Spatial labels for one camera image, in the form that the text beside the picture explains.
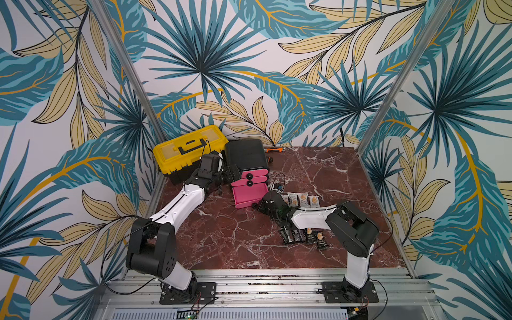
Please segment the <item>pink top drawer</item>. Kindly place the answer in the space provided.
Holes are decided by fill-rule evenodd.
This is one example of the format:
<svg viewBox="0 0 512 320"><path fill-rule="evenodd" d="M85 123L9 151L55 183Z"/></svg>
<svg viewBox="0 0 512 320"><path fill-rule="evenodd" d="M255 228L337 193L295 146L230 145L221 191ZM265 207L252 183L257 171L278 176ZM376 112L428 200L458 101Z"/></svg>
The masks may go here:
<svg viewBox="0 0 512 320"><path fill-rule="evenodd" d="M261 177L268 178L268 175L269 175L269 169L261 168L261 169L245 170L242 172L241 178L246 179L246 180L255 180L255 179L259 179Z"/></svg>

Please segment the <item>white cookie packet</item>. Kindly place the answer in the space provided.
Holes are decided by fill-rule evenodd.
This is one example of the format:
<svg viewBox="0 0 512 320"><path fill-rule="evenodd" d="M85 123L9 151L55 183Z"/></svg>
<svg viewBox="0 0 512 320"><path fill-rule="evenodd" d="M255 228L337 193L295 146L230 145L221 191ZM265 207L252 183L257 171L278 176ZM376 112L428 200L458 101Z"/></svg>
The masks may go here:
<svg viewBox="0 0 512 320"><path fill-rule="evenodd" d="M309 196L307 193L298 193L297 198L301 207L310 208L311 205L309 204Z"/></svg>
<svg viewBox="0 0 512 320"><path fill-rule="evenodd" d="M309 196L309 205L311 208L320 208L319 197L317 195Z"/></svg>
<svg viewBox="0 0 512 320"><path fill-rule="evenodd" d="M287 196L291 207L299 207L299 196L297 193L288 193Z"/></svg>

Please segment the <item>black drawer cabinet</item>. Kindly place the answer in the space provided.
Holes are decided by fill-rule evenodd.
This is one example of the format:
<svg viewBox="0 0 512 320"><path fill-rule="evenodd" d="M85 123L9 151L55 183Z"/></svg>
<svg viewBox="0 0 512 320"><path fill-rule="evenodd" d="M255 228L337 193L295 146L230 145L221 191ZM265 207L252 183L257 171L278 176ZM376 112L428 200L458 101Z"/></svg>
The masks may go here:
<svg viewBox="0 0 512 320"><path fill-rule="evenodd" d="M227 166L236 165L241 174L245 170L269 169L263 143L258 139L230 141L225 145Z"/></svg>

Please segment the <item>black cookie packet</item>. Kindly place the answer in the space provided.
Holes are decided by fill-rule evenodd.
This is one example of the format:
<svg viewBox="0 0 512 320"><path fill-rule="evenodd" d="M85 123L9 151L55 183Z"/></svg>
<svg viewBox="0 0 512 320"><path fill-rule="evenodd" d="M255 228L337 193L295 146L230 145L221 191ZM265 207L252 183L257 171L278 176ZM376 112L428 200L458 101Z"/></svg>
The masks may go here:
<svg viewBox="0 0 512 320"><path fill-rule="evenodd" d="M291 233L291 240L293 241L293 243L303 242L302 232L300 230L292 229L290 231L290 233Z"/></svg>
<svg viewBox="0 0 512 320"><path fill-rule="evenodd" d="M283 240L284 245L290 245L293 243L293 237L290 236L289 230L287 229L280 229L279 234Z"/></svg>
<svg viewBox="0 0 512 320"><path fill-rule="evenodd" d="M313 245L317 243L317 233L314 232L313 229L307 228L303 230L304 236L305 236L305 244L306 245Z"/></svg>
<svg viewBox="0 0 512 320"><path fill-rule="evenodd" d="M316 245L317 245L317 249L320 250L320 251L329 249L329 244L327 243L326 238L325 238L323 232L318 232L317 233Z"/></svg>

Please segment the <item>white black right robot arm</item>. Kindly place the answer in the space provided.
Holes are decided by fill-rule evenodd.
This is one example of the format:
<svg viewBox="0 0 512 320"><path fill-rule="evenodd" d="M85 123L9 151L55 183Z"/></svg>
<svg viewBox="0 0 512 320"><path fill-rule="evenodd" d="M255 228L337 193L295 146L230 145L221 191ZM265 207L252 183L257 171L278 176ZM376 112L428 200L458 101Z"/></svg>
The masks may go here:
<svg viewBox="0 0 512 320"><path fill-rule="evenodd" d="M347 251L344 285L361 290L369 283L370 256L379 228L352 201L326 207L292 207L276 191L270 191L251 206L281 228L285 245L313 243L313 236L332 232Z"/></svg>

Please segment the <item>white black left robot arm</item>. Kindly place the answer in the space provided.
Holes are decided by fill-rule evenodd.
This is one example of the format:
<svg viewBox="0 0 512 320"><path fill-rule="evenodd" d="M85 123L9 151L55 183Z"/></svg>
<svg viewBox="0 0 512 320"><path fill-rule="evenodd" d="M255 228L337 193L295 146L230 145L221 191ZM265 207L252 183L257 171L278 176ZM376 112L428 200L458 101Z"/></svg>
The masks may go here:
<svg viewBox="0 0 512 320"><path fill-rule="evenodd" d="M233 180L233 171L229 167L217 172L196 169L163 209L148 219L138 218L133 223L126 267L152 275L179 291L193 287L192 271L178 262L176 233L209 194Z"/></svg>

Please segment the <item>yellow black toolbox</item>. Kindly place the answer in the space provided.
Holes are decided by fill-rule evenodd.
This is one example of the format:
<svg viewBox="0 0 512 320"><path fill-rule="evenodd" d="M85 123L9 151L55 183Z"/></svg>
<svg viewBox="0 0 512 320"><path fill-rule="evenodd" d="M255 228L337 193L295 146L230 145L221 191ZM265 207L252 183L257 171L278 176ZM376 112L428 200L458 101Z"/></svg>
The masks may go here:
<svg viewBox="0 0 512 320"><path fill-rule="evenodd" d="M209 125L156 145L153 154L160 172L173 185L179 185L199 167L202 155L221 153L228 142L216 125Z"/></svg>

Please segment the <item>orange handled adjustable wrench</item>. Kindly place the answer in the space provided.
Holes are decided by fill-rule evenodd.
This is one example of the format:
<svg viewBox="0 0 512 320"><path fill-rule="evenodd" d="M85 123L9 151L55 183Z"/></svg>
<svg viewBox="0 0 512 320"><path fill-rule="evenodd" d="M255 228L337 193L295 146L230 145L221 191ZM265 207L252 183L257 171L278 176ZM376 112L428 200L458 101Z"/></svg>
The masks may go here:
<svg viewBox="0 0 512 320"><path fill-rule="evenodd" d="M282 153L283 148L282 147L275 147L275 148L266 148L265 153Z"/></svg>

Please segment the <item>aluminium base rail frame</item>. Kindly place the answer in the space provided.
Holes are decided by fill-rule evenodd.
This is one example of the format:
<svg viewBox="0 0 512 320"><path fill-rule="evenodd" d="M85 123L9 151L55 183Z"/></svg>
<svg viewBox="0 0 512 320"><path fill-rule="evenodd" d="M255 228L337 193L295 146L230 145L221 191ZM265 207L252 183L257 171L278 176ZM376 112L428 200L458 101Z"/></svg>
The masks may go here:
<svg viewBox="0 0 512 320"><path fill-rule="evenodd" d="M446 319L433 288L405 268L372 268L377 303L326 303L324 282L343 278L343 269L198 270L197 280L209 293L181 305L161 304L158 281L128 272L111 286L136 292L104 293L94 319Z"/></svg>

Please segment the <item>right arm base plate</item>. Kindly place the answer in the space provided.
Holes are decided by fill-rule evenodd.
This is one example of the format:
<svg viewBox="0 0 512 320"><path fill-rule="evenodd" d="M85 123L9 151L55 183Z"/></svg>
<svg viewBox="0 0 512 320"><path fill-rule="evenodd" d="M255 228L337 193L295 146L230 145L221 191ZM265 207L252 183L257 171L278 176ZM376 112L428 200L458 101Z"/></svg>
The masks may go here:
<svg viewBox="0 0 512 320"><path fill-rule="evenodd" d="M348 281L326 281L321 283L317 293L324 296L326 303L359 303L362 305L378 303L379 297L373 282L367 281L362 288Z"/></svg>

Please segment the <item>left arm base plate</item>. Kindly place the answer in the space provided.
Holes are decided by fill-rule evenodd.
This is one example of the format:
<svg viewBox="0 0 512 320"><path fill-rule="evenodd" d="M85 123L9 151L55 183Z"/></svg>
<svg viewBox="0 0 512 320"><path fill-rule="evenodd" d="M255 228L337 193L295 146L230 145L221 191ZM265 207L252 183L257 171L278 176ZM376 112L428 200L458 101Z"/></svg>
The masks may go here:
<svg viewBox="0 0 512 320"><path fill-rule="evenodd" d="M178 290L161 283L160 305L208 305L217 299L215 282L191 283L186 290Z"/></svg>

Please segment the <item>aluminium left corner post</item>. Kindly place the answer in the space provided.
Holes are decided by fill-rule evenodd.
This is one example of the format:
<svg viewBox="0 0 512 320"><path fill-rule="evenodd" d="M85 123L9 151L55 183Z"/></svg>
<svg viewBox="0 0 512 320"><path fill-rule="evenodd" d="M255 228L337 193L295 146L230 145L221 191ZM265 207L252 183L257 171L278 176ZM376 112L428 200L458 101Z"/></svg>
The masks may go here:
<svg viewBox="0 0 512 320"><path fill-rule="evenodd" d="M152 107L149 97L147 96L147 93L143 88L143 84L138 77L138 74L134 68L131 58L129 57L123 40L121 39L121 35L118 34L118 31L115 28L115 24L107 10L105 2L100 0L92 0L90 1L90 4L97 16L100 26L103 28L103 31L105 32L108 40L110 41L110 44L113 47L114 52L119 59L121 67L125 70L127 80L130 82L132 89L135 91L139 101L141 102L141 106L146 113L150 124L153 126L156 134L157 144L165 142L167 140L167 136L157 120L156 113Z"/></svg>

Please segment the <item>aluminium corner post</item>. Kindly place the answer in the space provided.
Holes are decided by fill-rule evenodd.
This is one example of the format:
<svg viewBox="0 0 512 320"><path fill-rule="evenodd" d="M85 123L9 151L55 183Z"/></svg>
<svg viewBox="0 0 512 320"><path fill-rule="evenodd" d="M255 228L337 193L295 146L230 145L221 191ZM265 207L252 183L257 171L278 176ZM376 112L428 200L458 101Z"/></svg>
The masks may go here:
<svg viewBox="0 0 512 320"><path fill-rule="evenodd" d="M408 59L405 61L404 66L398 73L395 81L393 82L393 85L383 100L381 107L375 113L373 121L367 128L365 135L363 136L363 139L357 148L358 156L361 157L369 149L371 139L379 129L380 123L383 121L384 117L389 111L391 104L395 101L397 94L400 92L400 89L409 77L410 73L413 71L414 67L419 62L423 53L429 47L431 40L435 37L437 29L441 26L445 16L450 12L450 9L454 3L454 0L441 1L440 4L435 8L431 19L425 24L425 31L419 36L417 45L412 48Z"/></svg>
<svg viewBox="0 0 512 320"><path fill-rule="evenodd" d="M90 1L90 4L97 16L100 26L103 28L103 31L105 32L108 40L110 41L110 44L113 47L114 52L119 59L121 67L125 70L127 80L130 82L132 89L135 91L139 101L141 102L141 106L146 113L150 124L153 126L156 134L157 144L165 142L167 140L167 136L157 120L156 113L152 107L149 97L147 96L147 93L143 88L143 84L138 77L138 74L134 68L131 58L129 57L123 40L121 39L121 35L118 34L118 31L115 28L115 24L107 10L105 2L100 0L92 0Z"/></svg>

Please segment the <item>aluminium right corner post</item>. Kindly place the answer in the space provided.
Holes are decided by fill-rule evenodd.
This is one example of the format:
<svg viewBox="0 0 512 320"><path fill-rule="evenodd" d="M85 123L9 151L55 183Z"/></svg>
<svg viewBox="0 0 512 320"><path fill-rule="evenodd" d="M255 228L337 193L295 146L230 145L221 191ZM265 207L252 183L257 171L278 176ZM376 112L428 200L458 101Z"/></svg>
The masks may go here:
<svg viewBox="0 0 512 320"><path fill-rule="evenodd" d="M371 139L379 129L380 123L383 121L384 117L389 111L391 104L395 101L397 94L400 92L400 89L409 77L410 73L413 71L414 67L419 62L423 53L429 47L431 40L435 37L437 29L441 26L445 16L450 12L450 9L454 3L454 0L441 1L440 4L435 8L431 19L425 24L425 31L419 36L417 45L412 48L408 59L405 61L404 66L398 73L395 81L393 82L393 85L383 100L381 107L375 113L373 121L367 128L365 135L363 136L363 139L357 148L358 156L361 157L369 149Z"/></svg>

